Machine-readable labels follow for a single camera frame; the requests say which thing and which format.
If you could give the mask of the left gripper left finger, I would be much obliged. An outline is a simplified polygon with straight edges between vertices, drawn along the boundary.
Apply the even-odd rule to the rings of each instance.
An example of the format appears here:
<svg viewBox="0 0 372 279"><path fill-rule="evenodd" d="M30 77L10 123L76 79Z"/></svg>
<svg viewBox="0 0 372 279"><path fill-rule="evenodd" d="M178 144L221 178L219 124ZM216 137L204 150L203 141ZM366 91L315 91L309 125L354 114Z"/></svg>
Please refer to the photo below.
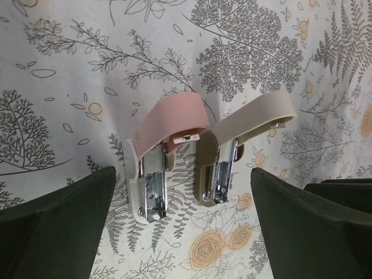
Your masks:
<svg viewBox="0 0 372 279"><path fill-rule="evenodd" d="M114 167L1 211L1 278L89 278L116 185Z"/></svg>

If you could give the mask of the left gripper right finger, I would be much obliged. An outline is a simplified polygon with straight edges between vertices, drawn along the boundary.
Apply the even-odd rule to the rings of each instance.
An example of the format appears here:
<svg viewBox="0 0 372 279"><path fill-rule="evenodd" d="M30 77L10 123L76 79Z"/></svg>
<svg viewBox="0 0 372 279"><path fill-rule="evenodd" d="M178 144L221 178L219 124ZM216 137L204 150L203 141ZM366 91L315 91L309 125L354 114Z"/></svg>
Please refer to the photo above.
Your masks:
<svg viewBox="0 0 372 279"><path fill-rule="evenodd" d="M251 189L274 278L371 277L371 180L300 189L255 168Z"/></svg>

